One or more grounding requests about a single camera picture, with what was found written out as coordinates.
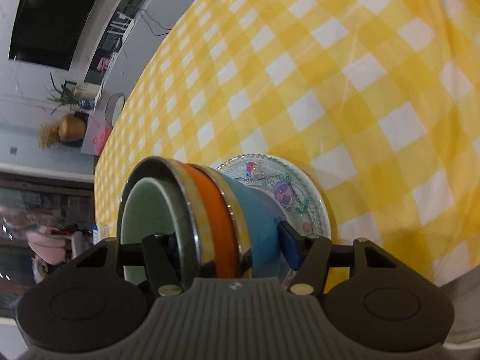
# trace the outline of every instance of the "yellow checkered tablecloth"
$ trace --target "yellow checkered tablecloth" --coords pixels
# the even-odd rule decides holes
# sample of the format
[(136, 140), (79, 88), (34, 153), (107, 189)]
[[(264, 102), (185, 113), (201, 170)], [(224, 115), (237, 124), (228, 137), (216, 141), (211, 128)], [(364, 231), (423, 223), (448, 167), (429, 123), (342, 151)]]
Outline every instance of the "yellow checkered tablecloth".
[(480, 263), (479, 45), (480, 0), (195, 0), (106, 144), (97, 221), (116, 234), (147, 156), (266, 153), (320, 187), (335, 242), (446, 283)]

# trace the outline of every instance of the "cable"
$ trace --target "cable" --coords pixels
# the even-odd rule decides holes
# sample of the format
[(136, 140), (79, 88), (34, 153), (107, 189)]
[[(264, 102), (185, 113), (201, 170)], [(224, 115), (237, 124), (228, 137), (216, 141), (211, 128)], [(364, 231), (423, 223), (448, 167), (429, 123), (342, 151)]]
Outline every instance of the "cable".
[(155, 36), (163, 36), (163, 35), (168, 35), (170, 33), (169, 32), (164, 32), (163, 34), (156, 34), (153, 29), (152, 29), (152, 26), (150, 25), (150, 23), (145, 19), (145, 17), (143, 17), (143, 15), (140, 15), (140, 17), (143, 19), (143, 21), (146, 23), (146, 25), (148, 26), (148, 28), (150, 29), (150, 32), (153, 33), (153, 35)]
[(154, 22), (156, 23), (162, 30), (165, 30), (165, 31), (171, 31), (172, 29), (171, 28), (165, 28), (164, 26), (162, 26), (158, 21), (156, 21), (149, 13), (146, 9), (139, 9), (138, 10), (139, 12), (145, 12), (147, 14), (147, 16)]

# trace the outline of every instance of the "metal screw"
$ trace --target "metal screw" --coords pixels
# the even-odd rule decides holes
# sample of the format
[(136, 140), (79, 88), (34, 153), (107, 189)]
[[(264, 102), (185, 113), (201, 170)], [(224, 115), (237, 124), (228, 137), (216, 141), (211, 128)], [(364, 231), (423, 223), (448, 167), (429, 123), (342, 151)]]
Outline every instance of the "metal screw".
[(305, 244), (311, 247), (318, 238), (320, 238), (318, 234), (308, 234), (305, 239)]
[(177, 296), (183, 292), (182, 288), (176, 286), (175, 284), (165, 284), (164, 286), (158, 287), (158, 294), (160, 296), (170, 297)]
[(314, 293), (314, 288), (310, 284), (297, 283), (290, 287), (290, 292), (294, 295), (311, 295)]

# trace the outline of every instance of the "ribbed gray cover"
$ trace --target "ribbed gray cover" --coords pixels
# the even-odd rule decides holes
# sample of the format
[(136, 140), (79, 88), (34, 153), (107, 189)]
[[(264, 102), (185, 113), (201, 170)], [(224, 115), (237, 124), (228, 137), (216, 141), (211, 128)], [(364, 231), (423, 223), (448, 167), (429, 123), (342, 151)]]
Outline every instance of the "ribbed gray cover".
[(291, 295), (277, 279), (195, 279), (186, 293), (157, 299), (138, 330), (116, 345), (83, 354), (33, 347), (21, 359), (434, 360), (449, 356), (441, 345), (406, 354), (367, 349), (335, 330), (315, 298)]

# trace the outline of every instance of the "pink object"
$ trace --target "pink object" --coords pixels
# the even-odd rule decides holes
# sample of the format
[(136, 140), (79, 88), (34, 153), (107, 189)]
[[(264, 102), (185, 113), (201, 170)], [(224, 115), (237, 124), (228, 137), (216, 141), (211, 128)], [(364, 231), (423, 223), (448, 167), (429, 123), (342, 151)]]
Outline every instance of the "pink object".
[(112, 129), (110, 127), (103, 127), (98, 131), (98, 135), (95, 135), (92, 138), (92, 142), (95, 145), (95, 149), (94, 149), (95, 155), (102, 154), (103, 148), (105, 147), (105, 144), (109, 139), (111, 132), (112, 132)]
[(32, 242), (28, 243), (28, 246), (46, 263), (56, 266), (65, 261), (66, 252), (65, 249), (59, 247), (48, 247), (37, 245)]
[(110, 58), (105, 58), (104, 56), (100, 58), (98, 62), (97, 71), (107, 71), (110, 65)]
[(28, 232), (27, 239), (29, 245), (34, 244), (48, 248), (64, 248), (66, 244), (63, 238), (48, 238), (43, 234), (35, 232)]

